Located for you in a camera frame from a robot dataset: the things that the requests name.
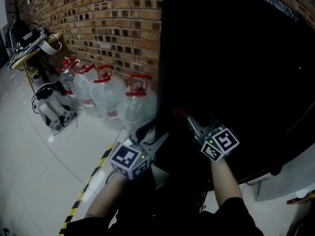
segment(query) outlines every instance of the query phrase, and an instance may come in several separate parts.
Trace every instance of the person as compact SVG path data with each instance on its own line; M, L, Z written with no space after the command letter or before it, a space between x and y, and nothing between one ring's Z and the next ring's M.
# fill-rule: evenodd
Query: person
M135 180L114 173L97 195L84 219L68 223L65 236L171 233L261 236L242 199L242 192L227 162L211 162L219 209L215 214L190 209L185 201L177 204L166 186L155 190L152 171ZM117 214L117 222L108 228Z

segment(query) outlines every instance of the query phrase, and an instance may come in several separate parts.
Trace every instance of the table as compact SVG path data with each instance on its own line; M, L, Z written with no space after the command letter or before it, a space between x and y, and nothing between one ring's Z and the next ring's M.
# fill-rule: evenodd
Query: table
M58 39L60 39L62 37L62 34L61 33L58 33L58 34L54 34L54 35L50 35L47 39L46 39L46 42L48 44L51 44L55 41L57 41ZM16 62L13 66L12 66L12 70L16 70L18 69L21 65L25 65L25 70L26 70L26 74L27 74L27 78L28 78L28 82L30 83L30 86L31 86L31 89L33 90L33 92L35 93L34 91L34 88L32 86L32 84L34 83L33 82L33 77L39 73L40 76L43 78L44 82L48 83L49 82L49 79L45 73L45 70L41 67L41 65L37 66L37 68L33 68L33 69L30 69L30 66L28 64L28 60L33 57L35 54L37 54L38 52L41 51L41 48L40 47L36 47L31 53L29 53L28 55L26 55L25 57L23 57L22 59L20 59L18 62ZM22 56L23 54L20 53L18 54L17 56L17 59Z

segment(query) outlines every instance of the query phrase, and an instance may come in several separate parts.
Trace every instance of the wooden table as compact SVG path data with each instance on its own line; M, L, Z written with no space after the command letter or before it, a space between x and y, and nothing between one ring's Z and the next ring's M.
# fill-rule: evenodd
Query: wooden table
M54 35L50 35L45 41L48 43L48 44L51 44L55 41L57 41L58 39L60 39L62 37L62 34L61 33L58 33L58 34L54 34ZM33 92L35 93L34 91L34 88L33 88L33 84L34 84L34 81L33 81L33 77L39 73L39 74L44 74L45 73L45 70L42 68L39 68L39 70L37 68L33 68L33 69L30 69L30 66L28 64L28 60L33 57L35 54L37 54L38 52L41 51L41 48L40 47L36 47L31 53L27 54L25 57L23 57L22 59L20 59L19 61L17 61L13 66L12 66L12 70L16 70L18 69L21 65L25 65L25 70L26 70L26 74L27 74L27 79L30 83L30 86L31 86L31 89L33 90ZM23 56L22 53L19 53L17 58L15 60L17 60L19 57Z

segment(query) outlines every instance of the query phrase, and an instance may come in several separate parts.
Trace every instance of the black surface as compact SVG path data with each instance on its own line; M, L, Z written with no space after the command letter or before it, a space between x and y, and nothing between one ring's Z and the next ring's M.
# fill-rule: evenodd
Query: black surface
M227 158L239 182L291 160L315 142L314 40L263 0L163 0L158 134L173 139L174 109L208 110L240 141Z

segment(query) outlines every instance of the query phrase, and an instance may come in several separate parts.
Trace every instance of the forearm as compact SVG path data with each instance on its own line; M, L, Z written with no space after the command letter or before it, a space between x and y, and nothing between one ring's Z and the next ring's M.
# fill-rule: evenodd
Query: forearm
M241 189L225 160L220 163L211 161L211 170L219 207L229 198L242 198Z
M119 200L125 190L127 181L122 175L114 173L92 202L85 217L103 218L109 224L118 210Z

